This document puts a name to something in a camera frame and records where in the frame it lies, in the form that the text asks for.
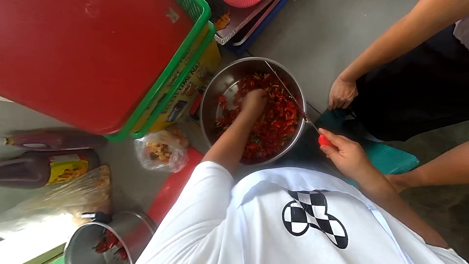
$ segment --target plastic bottle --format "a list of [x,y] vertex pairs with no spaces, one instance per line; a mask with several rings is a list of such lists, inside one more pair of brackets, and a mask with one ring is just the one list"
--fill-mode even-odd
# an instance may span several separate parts
[[90,150],[26,152],[0,162],[0,186],[35,189],[73,180],[99,166],[98,155]]
[[103,136],[66,128],[26,131],[4,138],[5,145],[38,151],[101,148],[106,143]]

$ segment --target red mat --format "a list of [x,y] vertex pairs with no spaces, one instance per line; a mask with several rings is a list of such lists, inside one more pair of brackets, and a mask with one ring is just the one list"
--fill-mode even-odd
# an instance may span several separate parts
[[163,218],[165,218],[179,195],[181,195],[182,189],[186,186],[192,172],[204,157],[202,153],[192,147],[187,150],[187,154],[189,156],[187,165],[180,172],[169,175],[151,204],[150,209],[148,209],[147,214],[155,221],[156,225],[161,224]]

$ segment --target plastic bag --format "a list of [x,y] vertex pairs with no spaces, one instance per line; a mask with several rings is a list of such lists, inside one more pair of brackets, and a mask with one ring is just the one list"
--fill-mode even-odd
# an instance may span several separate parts
[[177,126],[148,134],[135,140],[142,166],[153,171],[179,172],[186,166],[189,141]]
[[100,166],[54,190],[26,200],[0,214],[0,237],[8,238],[19,231],[46,225],[47,220],[68,215],[81,225],[84,212],[110,212],[110,170]]

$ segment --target steel pot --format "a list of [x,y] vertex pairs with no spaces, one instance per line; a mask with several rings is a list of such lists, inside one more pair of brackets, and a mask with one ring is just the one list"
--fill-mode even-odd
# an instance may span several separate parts
[[[277,72],[282,81],[288,85],[289,90],[297,98],[300,106],[303,108],[303,111],[306,112],[306,101],[303,97],[303,93],[298,82],[295,80],[293,75],[280,63],[261,57],[249,57],[239,59],[232,62],[221,72],[219,72],[213,80],[208,85],[204,97],[202,99],[200,107],[200,125],[202,127],[202,132],[204,138],[207,140],[208,144],[212,146],[216,141],[215,133],[215,119],[221,116],[222,109],[218,107],[218,96],[224,94],[228,99],[228,108],[232,107],[231,101],[234,98],[234,94],[237,92],[237,82],[243,79],[244,76],[249,74],[254,74],[255,72],[260,73],[269,73],[272,72],[264,62],[267,61],[272,66],[272,68]],[[288,152],[292,146],[298,141],[303,128],[305,121],[302,118],[298,119],[298,124],[296,125],[296,135],[291,139],[290,143],[285,144],[283,150],[275,156],[267,156],[265,158],[246,159],[242,158],[241,163],[245,165],[264,165],[283,156]]]
[[[96,253],[94,247],[105,230],[111,231],[124,246],[128,260],[115,255],[117,247]],[[115,213],[108,224],[89,222],[81,225],[65,245],[65,264],[134,264],[155,234],[154,222],[145,214],[123,211]]]

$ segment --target checkered logo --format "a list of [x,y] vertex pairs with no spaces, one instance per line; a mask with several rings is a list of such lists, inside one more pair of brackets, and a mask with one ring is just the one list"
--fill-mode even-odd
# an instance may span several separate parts
[[333,215],[327,213],[325,191],[288,191],[294,201],[285,205],[282,220],[285,228],[294,236],[306,233],[309,227],[321,230],[338,248],[348,245],[344,225]]

